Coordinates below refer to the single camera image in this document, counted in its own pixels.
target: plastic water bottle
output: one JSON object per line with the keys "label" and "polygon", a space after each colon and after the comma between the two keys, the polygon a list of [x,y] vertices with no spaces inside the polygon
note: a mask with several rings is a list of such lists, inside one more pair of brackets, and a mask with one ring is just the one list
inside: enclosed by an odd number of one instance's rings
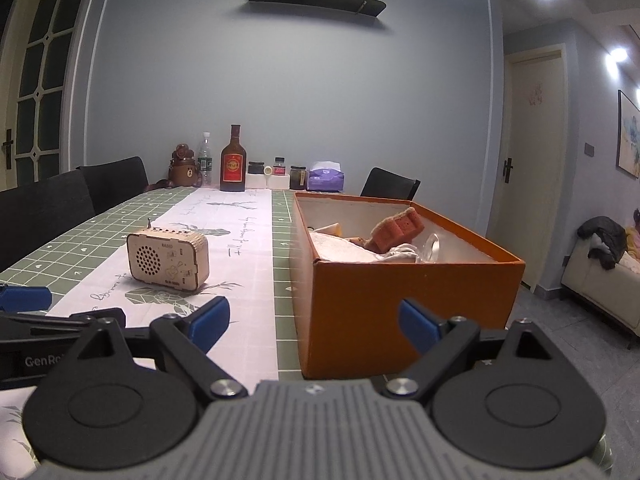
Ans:
{"label": "plastic water bottle", "polygon": [[212,186],[213,172],[213,158],[211,156],[211,143],[209,142],[209,132],[202,134],[202,142],[200,143],[200,149],[198,150],[198,166],[200,173],[202,174],[202,186]]}

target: door glass pane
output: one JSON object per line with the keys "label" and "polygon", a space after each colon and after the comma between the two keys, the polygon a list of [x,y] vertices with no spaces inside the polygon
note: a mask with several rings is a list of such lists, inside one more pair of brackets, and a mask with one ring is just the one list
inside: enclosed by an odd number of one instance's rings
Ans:
{"label": "door glass pane", "polygon": [[58,173],[60,173],[59,155],[57,153],[41,155],[38,159],[38,181],[55,176]]}
{"label": "door glass pane", "polygon": [[53,32],[60,32],[60,30],[67,30],[74,26],[76,15],[80,8],[80,1],[81,0],[60,0],[58,12],[56,12],[56,19],[53,22]]}
{"label": "door glass pane", "polygon": [[29,43],[44,38],[44,35],[49,30],[49,23],[51,23],[51,16],[55,6],[56,0],[40,0],[38,10],[36,10],[36,17],[33,19],[33,25],[31,25]]}
{"label": "door glass pane", "polygon": [[18,186],[24,186],[33,182],[33,161],[30,156],[15,159],[15,171],[18,177]]}
{"label": "door glass pane", "polygon": [[15,153],[29,153],[33,149],[33,125],[36,101],[25,99],[18,103],[18,121],[15,129]]}
{"label": "door glass pane", "polygon": [[60,107],[62,106],[62,90],[45,94],[40,100],[38,116],[38,147],[45,150],[56,150],[60,147]]}
{"label": "door glass pane", "polygon": [[38,86],[40,78],[40,63],[44,44],[39,43],[29,47],[24,53],[24,65],[22,66],[22,78],[20,80],[20,97],[33,94]]}
{"label": "door glass pane", "polygon": [[42,87],[47,90],[62,86],[65,82],[66,54],[71,44],[71,32],[51,40],[47,50],[47,60],[44,64]]}

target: white door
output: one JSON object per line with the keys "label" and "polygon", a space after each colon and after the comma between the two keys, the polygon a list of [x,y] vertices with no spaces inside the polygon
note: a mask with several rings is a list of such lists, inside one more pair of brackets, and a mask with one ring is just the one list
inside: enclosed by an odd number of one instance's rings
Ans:
{"label": "white door", "polygon": [[66,61],[81,1],[15,1],[2,50],[8,75],[8,90],[0,101],[0,184],[4,180],[5,188],[60,172]]}
{"label": "white door", "polygon": [[502,172],[488,236],[525,261],[522,281],[533,288],[558,208],[565,146],[564,62],[557,52],[507,63],[506,68]]}

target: black chair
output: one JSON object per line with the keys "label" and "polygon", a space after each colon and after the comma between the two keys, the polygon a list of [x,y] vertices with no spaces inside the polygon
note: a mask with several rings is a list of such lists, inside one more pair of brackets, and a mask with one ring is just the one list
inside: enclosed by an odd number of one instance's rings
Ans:
{"label": "black chair", "polygon": [[149,182],[138,156],[98,166],[78,166],[97,215],[145,192]]}
{"label": "black chair", "polygon": [[0,271],[93,216],[79,171],[0,192]]}
{"label": "black chair", "polygon": [[419,180],[411,180],[387,170],[373,168],[360,196],[413,200],[418,186],[420,186]]}

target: brown bottle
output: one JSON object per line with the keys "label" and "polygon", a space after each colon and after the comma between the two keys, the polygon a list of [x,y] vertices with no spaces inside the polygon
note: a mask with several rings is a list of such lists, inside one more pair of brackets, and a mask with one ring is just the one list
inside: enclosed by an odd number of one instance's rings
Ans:
{"label": "brown bottle", "polygon": [[240,146],[240,124],[231,125],[231,142],[220,153],[220,191],[244,191],[246,151]]}

